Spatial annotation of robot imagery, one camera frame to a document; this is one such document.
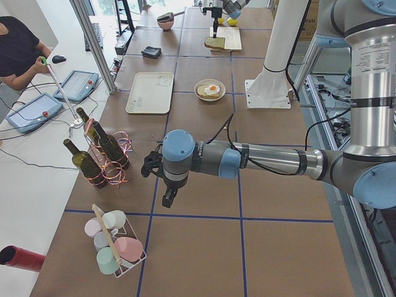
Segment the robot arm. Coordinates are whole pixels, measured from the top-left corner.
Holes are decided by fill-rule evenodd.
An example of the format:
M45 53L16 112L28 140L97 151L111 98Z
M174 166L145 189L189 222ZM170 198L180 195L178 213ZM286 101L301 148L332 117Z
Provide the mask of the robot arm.
M242 168L307 175L375 209L395 206L395 2L321 1L318 39L351 48L351 134L343 151L282 149L209 140L173 130L158 147L156 175L171 207L192 171L234 178Z
M211 17L213 18L213 37L217 38L217 30L219 25L219 19L222 18L223 14L228 14L233 20L236 20L241 15L241 10L248 5L250 0L240 1L213 1L206 10L211 11Z

